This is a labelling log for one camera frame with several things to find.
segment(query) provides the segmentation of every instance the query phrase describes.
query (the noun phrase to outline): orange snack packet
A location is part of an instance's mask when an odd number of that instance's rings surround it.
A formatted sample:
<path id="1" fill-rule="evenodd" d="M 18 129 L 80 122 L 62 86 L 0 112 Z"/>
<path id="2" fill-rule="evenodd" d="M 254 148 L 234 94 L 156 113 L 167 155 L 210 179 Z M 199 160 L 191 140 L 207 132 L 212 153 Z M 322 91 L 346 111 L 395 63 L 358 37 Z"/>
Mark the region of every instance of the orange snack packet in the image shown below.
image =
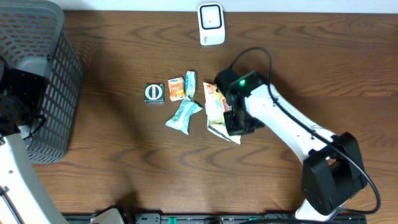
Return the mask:
<path id="1" fill-rule="evenodd" d="M 169 90 L 171 101 L 184 99 L 186 97 L 184 92 L 184 79 L 182 77 L 170 79 Z"/>

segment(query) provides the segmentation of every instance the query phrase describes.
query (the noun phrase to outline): white wall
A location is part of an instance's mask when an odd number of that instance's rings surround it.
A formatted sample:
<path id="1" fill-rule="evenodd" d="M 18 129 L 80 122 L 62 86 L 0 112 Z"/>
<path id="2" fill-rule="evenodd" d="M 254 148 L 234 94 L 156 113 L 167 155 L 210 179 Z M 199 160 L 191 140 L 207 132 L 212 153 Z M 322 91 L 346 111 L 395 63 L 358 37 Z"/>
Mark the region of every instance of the white wall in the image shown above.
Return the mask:
<path id="1" fill-rule="evenodd" d="M 50 0 L 63 9 L 196 11 L 201 0 Z M 217 0 L 226 12 L 398 13 L 398 0 Z"/>

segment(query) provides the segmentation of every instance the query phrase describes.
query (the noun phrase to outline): perforated basket wall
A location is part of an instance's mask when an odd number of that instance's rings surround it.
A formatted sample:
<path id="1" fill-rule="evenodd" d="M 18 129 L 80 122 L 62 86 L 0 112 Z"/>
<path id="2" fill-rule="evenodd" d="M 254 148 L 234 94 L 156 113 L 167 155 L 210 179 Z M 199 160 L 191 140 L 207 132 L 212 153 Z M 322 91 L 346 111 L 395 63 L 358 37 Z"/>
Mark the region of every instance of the perforated basket wall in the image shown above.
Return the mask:
<path id="1" fill-rule="evenodd" d="M 52 2 L 0 1 L 0 55 L 11 66 L 50 80 L 41 111 L 47 122 L 25 141 L 36 163 L 65 156 L 83 83 L 83 69 L 63 23 L 62 10 Z"/>

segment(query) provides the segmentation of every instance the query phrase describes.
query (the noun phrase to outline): plastic packaging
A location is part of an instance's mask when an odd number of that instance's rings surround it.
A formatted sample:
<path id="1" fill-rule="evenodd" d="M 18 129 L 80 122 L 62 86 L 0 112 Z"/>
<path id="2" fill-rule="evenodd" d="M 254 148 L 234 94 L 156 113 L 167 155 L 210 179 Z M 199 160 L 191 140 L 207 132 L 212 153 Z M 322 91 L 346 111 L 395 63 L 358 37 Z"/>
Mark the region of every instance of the plastic packaging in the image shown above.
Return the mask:
<path id="1" fill-rule="evenodd" d="M 186 97 L 180 105 L 175 115 L 166 122 L 166 126 L 182 131 L 188 134 L 189 119 L 192 114 L 201 111 L 201 107 Z"/>
<path id="2" fill-rule="evenodd" d="M 197 89 L 197 76 L 193 71 L 187 71 L 185 75 L 185 94 L 189 98 L 193 98 Z"/>
<path id="3" fill-rule="evenodd" d="M 241 144 L 241 136 L 229 136 L 225 127 L 224 112 L 230 107 L 223 94 L 212 84 L 203 83 L 205 87 L 207 130 L 227 141 Z"/>
<path id="4" fill-rule="evenodd" d="M 184 92 L 184 79 L 182 77 L 169 80 L 170 100 L 177 101 L 186 97 Z"/>

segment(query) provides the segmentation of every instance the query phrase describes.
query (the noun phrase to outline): wooden table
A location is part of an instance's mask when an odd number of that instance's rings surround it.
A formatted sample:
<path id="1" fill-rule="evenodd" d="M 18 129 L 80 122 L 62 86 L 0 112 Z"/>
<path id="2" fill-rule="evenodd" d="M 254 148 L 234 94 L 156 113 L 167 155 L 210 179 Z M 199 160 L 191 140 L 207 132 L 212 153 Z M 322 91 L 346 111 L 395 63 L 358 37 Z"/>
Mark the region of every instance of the wooden table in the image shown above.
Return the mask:
<path id="1" fill-rule="evenodd" d="M 295 210 L 302 166 L 268 128 L 242 146 L 206 130 L 205 110 L 190 134 L 167 128 L 180 106 L 144 103 L 146 83 L 197 72 L 195 100 L 240 51 L 267 47 L 273 83 L 318 124 L 360 142 L 383 205 L 369 223 L 397 223 L 398 16 L 366 14 L 225 13 L 226 42 L 202 47 L 195 12 L 66 12 L 65 29 L 88 68 L 66 158 L 35 166 L 64 213 L 91 213 L 115 203 L 176 212 L 262 213 Z M 252 53 L 240 74 L 265 74 Z M 346 206 L 371 209 L 369 187 Z"/>

